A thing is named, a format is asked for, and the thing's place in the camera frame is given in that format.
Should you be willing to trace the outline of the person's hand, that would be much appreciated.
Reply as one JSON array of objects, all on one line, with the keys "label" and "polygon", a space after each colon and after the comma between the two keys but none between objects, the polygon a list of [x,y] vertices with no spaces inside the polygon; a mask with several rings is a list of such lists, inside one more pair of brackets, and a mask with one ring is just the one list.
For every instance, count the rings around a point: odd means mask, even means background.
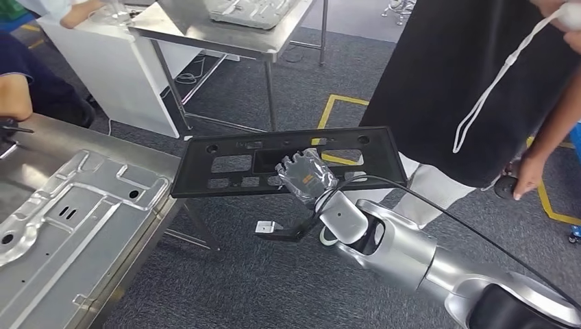
[{"label": "person's hand", "polygon": [[513,191],[513,198],[520,200],[526,193],[536,189],[541,183],[548,154],[527,151],[521,157],[517,183]]},{"label": "person's hand", "polygon": [[[544,17],[549,17],[564,3],[564,0],[530,0],[530,3],[535,5]],[[573,31],[556,19],[552,21],[552,25],[559,29],[563,34],[564,41],[577,53],[580,53],[580,31]]]}]

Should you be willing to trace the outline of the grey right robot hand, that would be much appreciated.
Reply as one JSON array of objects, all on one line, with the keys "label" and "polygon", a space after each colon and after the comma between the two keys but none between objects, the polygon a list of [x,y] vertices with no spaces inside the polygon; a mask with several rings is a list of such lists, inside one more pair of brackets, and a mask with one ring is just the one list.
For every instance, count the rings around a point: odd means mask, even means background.
[{"label": "grey right robot hand", "polygon": [[338,179],[319,156],[317,149],[297,151],[285,156],[275,166],[278,177],[285,187],[308,208],[313,209],[317,200],[335,188]]}]

